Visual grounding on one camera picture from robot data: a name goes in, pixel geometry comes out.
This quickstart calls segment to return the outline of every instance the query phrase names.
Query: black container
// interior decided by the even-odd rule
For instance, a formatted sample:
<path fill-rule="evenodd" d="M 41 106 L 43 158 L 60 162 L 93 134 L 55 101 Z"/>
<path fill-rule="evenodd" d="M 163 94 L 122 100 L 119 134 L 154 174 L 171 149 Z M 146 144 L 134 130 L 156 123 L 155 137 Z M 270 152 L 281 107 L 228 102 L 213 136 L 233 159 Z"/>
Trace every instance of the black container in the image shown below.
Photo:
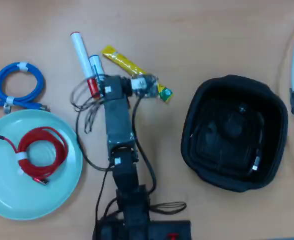
<path fill-rule="evenodd" d="M 280 165 L 288 112 L 270 88 L 227 75 L 205 81 L 186 116 L 181 154 L 204 181 L 244 192 L 269 184 Z"/>

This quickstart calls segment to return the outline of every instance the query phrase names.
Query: yellow packet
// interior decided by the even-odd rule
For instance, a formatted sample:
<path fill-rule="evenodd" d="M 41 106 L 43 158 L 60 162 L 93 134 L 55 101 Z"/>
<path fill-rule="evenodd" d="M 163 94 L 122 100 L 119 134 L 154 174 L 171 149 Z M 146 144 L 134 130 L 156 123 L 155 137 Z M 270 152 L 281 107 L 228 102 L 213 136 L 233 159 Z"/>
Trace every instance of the yellow packet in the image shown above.
<path fill-rule="evenodd" d="M 147 74 L 144 70 L 142 70 L 139 66 L 137 66 L 135 63 L 127 59 L 124 55 L 120 54 L 115 48 L 113 48 L 111 45 L 106 46 L 101 53 L 120 66 L 122 69 L 124 69 L 129 75 L 136 76 L 136 75 L 143 75 Z M 168 103 L 170 99 L 173 97 L 173 91 L 169 88 L 165 87 L 164 85 L 161 85 L 157 83 L 158 86 L 158 95 L 162 101 L 165 103 Z"/>

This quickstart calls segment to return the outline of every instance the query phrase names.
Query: wooden surface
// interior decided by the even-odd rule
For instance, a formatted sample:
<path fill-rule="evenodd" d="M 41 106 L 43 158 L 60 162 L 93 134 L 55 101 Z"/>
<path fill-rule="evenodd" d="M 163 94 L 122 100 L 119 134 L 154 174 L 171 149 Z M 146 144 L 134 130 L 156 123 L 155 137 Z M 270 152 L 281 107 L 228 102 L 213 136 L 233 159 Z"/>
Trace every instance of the wooden surface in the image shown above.
<path fill-rule="evenodd" d="M 263 189 L 233 193 L 209 185 L 180 153 L 189 103 L 209 78 L 238 74 L 260 80 L 289 107 L 294 0 L 0 0 L 0 70 L 17 61 L 35 64 L 46 80 L 40 102 L 72 126 L 76 114 L 69 95 L 83 78 L 70 39 L 73 31 L 82 33 L 89 54 L 111 44 L 174 91 L 169 105 L 146 100 L 138 114 L 138 134 L 159 183 L 152 201 L 188 203 L 183 213 L 152 215 L 154 220 L 190 219 L 195 240 L 294 236 L 291 115 L 280 169 Z M 102 63 L 108 74 L 125 74 L 106 59 Z M 35 84 L 32 76 L 18 73 L 9 78 L 6 92 L 23 96 Z M 106 165 L 102 109 L 93 133 L 82 138 L 90 158 Z M 141 181 L 150 183 L 144 164 L 139 168 Z M 54 213 L 26 222 L 0 217 L 0 240 L 91 239 L 102 178 L 102 172 L 85 166 L 75 192 Z M 108 176 L 103 199 L 114 195 Z"/>

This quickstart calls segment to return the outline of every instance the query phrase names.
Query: plate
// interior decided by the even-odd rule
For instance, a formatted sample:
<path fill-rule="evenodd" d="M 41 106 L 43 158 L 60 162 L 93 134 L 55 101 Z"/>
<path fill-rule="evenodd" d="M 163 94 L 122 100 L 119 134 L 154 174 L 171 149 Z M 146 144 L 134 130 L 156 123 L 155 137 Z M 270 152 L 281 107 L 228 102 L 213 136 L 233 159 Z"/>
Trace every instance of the plate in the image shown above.
<path fill-rule="evenodd" d="M 60 207 L 74 191 L 82 173 L 83 155 L 75 132 L 54 114 L 41 110 L 20 110 L 0 119 L 0 135 L 17 147 L 21 138 L 38 127 L 56 129 L 68 143 L 68 156 L 51 175 L 48 185 L 41 185 L 22 172 L 13 148 L 0 140 L 0 216 L 12 220 L 33 220 Z M 55 147 L 37 141 L 28 148 L 29 160 L 36 166 L 54 162 Z"/>

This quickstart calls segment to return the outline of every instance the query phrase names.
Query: red usb cable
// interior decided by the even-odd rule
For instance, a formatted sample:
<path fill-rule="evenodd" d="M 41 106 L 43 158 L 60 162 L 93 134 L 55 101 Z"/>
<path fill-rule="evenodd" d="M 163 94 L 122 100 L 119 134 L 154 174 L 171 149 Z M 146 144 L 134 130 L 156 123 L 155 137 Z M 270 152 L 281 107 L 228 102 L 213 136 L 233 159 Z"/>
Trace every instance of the red usb cable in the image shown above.
<path fill-rule="evenodd" d="M 61 141 L 56 138 L 50 131 L 54 132 Z M 52 175 L 57 168 L 65 161 L 68 155 L 68 145 L 63 136 L 50 126 L 37 127 L 26 133 L 19 142 L 18 148 L 15 147 L 12 141 L 4 136 L 0 136 L 1 140 L 7 141 L 13 148 L 16 154 L 25 153 L 27 148 L 37 141 L 48 141 L 52 143 L 56 149 L 56 157 L 53 164 L 48 166 L 35 166 L 27 158 L 18 161 L 21 169 L 32 177 L 32 179 L 41 184 L 47 184 L 47 177 Z"/>

